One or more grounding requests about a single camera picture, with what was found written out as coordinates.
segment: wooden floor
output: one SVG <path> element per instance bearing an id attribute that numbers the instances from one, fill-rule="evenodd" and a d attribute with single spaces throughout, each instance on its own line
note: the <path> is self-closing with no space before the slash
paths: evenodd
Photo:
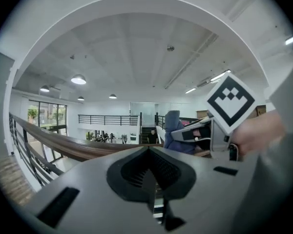
<path id="1" fill-rule="evenodd" d="M 18 205 L 25 205 L 34 195 L 14 156 L 0 158 L 0 188 Z"/>

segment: white arch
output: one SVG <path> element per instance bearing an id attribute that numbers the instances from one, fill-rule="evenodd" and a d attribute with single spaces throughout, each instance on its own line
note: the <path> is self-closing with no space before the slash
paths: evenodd
<path id="1" fill-rule="evenodd" d="M 32 60 L 53 40 L 65 32 L 94 19 L 122 13 L 156 13 L 188 20 L 219 35 L 234 47 L 250 66 L 263 72 L 257 53 L 250 42 L 241 38 L 225 16 L 220 13 L 216 16 L 217 13 L 212 14 L 211 10 L 207 11 L 196 4 L 183 0 L 98 0 L 65 15 L 40 36 L 27 55 L 22 60 L 17 59 L 12 67 L 3 105 L 3 125 L 8 150 L 12 150 L 12 143 L 8 138 L 8 112 L 13 81 L 15 80 L 16 83 L 19 80 Z"/>

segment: wooden handrail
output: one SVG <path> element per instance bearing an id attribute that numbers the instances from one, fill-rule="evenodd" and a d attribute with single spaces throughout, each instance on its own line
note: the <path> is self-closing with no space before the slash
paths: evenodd
<path id="1" fill-rule="evenodd" d="M 113 154 L 122 150 L 135 148 L 139 146 L 163 146 L 162 144 L 112 144 L 103 142 L 94 142 L 89 140 L 80 140 L 73 137 L 63 136 L 52 131 L 35 126 L 15 115 L 11 117 L 26 130 L 32 137 L 40 141 L 45 146 L 63 154 L 69 158 L 85 161 L 108 154 Z"/>

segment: blue hoodie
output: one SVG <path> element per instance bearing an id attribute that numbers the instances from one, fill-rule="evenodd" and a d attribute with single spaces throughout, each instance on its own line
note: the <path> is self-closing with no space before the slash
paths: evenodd
<path id="1" fill-rule="evenodd" d="M 173 140 L 171 137 L 171 132 L 183 129 L 183 125 L 179 120 L 180 111 L 169 111 L 165 115 L 165 142 L 164 148 L 171 149 L 177 152 L 185 153 L 185 154 L 194 154 L 194 149 L 196 144 L 188 143 L 188 142 L 179 142 Z"/>

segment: ceiling vent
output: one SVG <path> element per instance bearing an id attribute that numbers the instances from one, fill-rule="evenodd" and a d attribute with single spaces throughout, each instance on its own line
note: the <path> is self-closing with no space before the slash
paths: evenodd
<path id="1" fill-rule="evenodd" d="M 209 79 L 203 80 L 201 83 L 197 84 L 196 87 L 201 88 L 206 84 L 209 84 Z"/>

